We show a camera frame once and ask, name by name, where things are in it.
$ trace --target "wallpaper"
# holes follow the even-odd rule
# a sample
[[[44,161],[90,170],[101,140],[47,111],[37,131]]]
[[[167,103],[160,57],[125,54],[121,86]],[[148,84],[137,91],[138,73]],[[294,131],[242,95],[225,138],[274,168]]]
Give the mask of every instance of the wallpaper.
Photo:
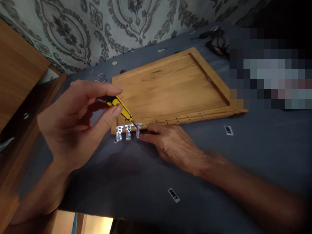
[[[269,0],[0,0],[0,17],[72,74],[214,21],[246,27]]]

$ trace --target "label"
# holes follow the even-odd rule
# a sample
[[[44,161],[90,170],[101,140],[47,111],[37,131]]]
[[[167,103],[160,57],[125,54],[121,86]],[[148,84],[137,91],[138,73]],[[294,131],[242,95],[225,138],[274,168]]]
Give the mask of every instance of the label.
[[[176,203],[180,201],[180,198],[177,196],[177,194],[173,191],[172,188],[168,189],[168,192]]]
[[[231,126],[224,126],[224,128],[225,128],[225,132],[227,133],[228,136],[234,135]]]

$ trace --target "yellow screwdriver handle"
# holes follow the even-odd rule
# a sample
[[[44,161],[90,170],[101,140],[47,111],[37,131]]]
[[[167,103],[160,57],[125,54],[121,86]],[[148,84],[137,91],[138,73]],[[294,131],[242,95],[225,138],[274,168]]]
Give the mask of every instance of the yellow screwdriver handle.
[[[132,121],[132,116],[130,114],[130,111],[126,108],[126,106],[124,105],[123,101],[118,97],[118,96],[107,96],[106,97],[106,103],[109,106],[117,106],[117,105],[122,105],[123,106],[123,110],[120,114],[120,116],[127,121]]]

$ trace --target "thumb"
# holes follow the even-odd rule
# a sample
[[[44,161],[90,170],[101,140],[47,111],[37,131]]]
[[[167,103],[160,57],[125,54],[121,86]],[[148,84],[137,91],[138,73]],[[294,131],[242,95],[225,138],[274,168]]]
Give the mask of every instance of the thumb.
[[[100,143],[122,110],[122,105],[108,108],[90,129],[89,134],[92,136],[92,140],[98,140]]]
[[[140,134],[140,140],[159,146],[159,136],[153,134]]]

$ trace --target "fingernail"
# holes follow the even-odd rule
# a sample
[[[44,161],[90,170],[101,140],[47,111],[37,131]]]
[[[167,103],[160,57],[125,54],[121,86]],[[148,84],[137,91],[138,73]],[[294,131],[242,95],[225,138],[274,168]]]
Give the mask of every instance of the fingernail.
[[[120,115],[123,108],[124,107],[122,105],[118,105],[116,109],[113,111],[113,116],[118,117],[118,115]]]

